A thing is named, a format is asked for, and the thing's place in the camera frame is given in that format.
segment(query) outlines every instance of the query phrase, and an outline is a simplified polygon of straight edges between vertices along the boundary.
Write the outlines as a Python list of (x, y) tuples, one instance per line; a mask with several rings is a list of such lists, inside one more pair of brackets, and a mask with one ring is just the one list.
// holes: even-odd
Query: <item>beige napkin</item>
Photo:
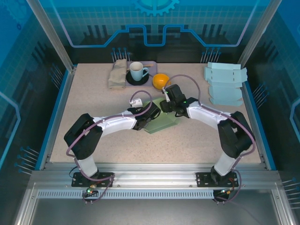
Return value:
[(117, 60), (109, 73), (108, 87), (110, 89), (125, 88), (127, 60)]

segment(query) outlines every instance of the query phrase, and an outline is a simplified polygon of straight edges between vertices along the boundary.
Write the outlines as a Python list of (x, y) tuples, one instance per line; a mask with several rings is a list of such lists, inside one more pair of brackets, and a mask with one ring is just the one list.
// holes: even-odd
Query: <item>black saucer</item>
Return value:
[(143, 84), (145, 84), (148, 80), (149, 80), (149, 73), (146, 75), (146, 76), (144, 76), (140, 81), (135, 81), (133, 78), (132, 78), (132, 76), (131, 76), (131, 73), (130, 73), (130, 70), (128, 71), (128, 73), (126, 74), (126, 80), (127, 80), (127, 82), (128, 83), (130, 83), (131, 85), (133, 85), (133, 86), (137, 86), (137, 85), (143, 85)]

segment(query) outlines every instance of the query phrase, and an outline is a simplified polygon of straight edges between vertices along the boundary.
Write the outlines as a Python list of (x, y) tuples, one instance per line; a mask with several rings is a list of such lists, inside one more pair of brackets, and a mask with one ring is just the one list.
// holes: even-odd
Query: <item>green tray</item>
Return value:
[[(163, 101), (164, 98), (156, 98), (153, 100), (153, 103), (155, 103), (159, 108), (159, 103)], [(155, 119), (149, 122), (149, 124), (144, 128), (145, 131), (147, 131), (149, 134), (153, 134), (157, 131), (172, 127), (174, 125), (177, 125), (179, 123), (179, 119), (175, 117), (175, 113), (164, 113), (161, 112), (160, 115)]]

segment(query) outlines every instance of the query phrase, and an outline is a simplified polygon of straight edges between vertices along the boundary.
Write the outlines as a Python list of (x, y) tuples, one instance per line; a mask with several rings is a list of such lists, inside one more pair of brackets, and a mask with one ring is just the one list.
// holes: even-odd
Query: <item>speckled countertop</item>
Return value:
[[(209, 84), (204, 80), (206, 64), (158, 64), (158, 72), (174, 76), (187, 74), (193, 77), (201, 88), (201, 102), (212, 106), (209, 101)], [(130, 107), (131, 95), (141, 87), (127, 87), (123, 90), (108, 89), (108, 76), (112, 64), (78, 64), (60, 123), (51, 162), (73, 162), (66, 156), (67, 144), (64, 134), (83, 113), (93, 117), (118, 114)], [(187, 78), (175, 78), (172, 83), (180, 86), (187, 98), (197, 98), (196, 86)], [(154, 98), (162, 97), (153, 87), (143, 87)], [(141, 93), (136, 96), (143, 101), (148, 97)], [(242, 112), (248, 120), (244, 104), (239, 107), (214, 105), (225, 111)], [(178, 125), (148, 134), (144, 130), (123, 130), (100, 139), (93, 153), (99, 163), (215, 163), (222, 149), (218, 132), (196, 120), (180, 118)], [(243, 158), (243, 163), (260, 163), (258, 152)]]

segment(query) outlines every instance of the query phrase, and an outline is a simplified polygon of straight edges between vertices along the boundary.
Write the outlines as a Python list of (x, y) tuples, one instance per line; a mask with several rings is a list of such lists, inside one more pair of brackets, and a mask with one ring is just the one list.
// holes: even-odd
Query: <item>white mug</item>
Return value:
[(131, 76), (135, 81), (140, 81), (144, 76), (146, 76), (149, 73), (149, 69), (147, 67), (143, 67), (143, 64), (141, 62), (131, 63), (129, 69)]

